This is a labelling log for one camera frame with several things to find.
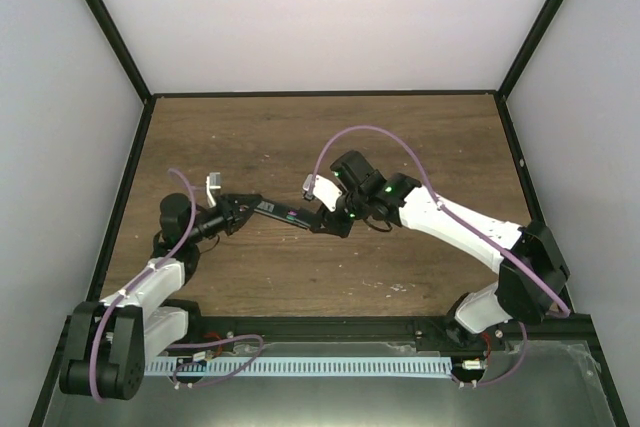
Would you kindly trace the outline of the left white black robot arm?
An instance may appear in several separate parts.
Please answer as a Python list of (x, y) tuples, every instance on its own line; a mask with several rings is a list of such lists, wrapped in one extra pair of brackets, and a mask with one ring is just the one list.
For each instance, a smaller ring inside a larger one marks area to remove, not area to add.
[(160, 230), (144, 268), (113, 294), (73, 311), (59, 388), (65, 394), (129, 400), (139, 390), (148, 361), (171, 344), (184, 351), (204, 339), (190, 309), (169, 302), (193, 277), (199, 243), (242, 228), (262, 201), (259, 194), (225, 194), (204, 208), (174, 193), (160, 203)]

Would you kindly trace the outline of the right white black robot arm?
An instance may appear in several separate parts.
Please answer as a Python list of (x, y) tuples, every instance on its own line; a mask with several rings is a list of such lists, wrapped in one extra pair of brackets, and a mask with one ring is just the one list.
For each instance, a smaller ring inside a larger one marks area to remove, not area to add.
[(494, 283), (462, 295), (447, 312), (444, 336), (458, 350), (472, 346), (488, 328), (511, 320), (539, 325), (557, 307), (568, 278), (557, 242), (543, 222), (526, 226), (500, 221), (451, 202), (403, 173), (386, 178), (358, 151), (331, 166), (332, 179), (310, 174), (303, 195), (318, 200), (320, 224), (348, 236), (353, 223), (381, 221), (433, 236), (475, 258), (497, 276)]

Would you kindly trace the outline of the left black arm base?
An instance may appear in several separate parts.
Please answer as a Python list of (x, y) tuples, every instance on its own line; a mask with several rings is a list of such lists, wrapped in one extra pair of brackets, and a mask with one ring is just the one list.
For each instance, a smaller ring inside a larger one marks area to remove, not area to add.
[(229, 331), (236, 329), (234, 317), (203, 316), (199, 311), (187, 312), (187, 333), (174, 341), (169, 352), (207, 350), (205, 344), (224, 340)]

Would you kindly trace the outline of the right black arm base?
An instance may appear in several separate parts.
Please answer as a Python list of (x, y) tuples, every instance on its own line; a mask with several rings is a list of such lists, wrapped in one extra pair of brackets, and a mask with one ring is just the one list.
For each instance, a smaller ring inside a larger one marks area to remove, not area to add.
[(413, 335), (422, 350), (476, 352), (491, 347), (503, 350), (505, 342), (487, 332), (472, 334), (445, 316), (424, 316), (413, 320)]

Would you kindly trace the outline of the black remote control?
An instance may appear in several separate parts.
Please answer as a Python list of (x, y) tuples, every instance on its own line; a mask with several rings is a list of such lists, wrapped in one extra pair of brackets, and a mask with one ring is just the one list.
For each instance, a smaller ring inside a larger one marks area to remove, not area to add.
[[(289, 221), (286, 217), (288, 215), (289, 210), (295, 210), (298, 212), (298, 216), (296, 217), (296, 221)], [(311, 212), (304, 208), (296, 208), (284, 204), (282, 202), (277, 202), (270, 199), (263, 199), (260, 205), (254, 210), (256, 214), (263, 215), (270, 219), (286, 223), (288, 225), (301, 228), (304, 230), (309, 230), (312, 215), (314, 212)]]

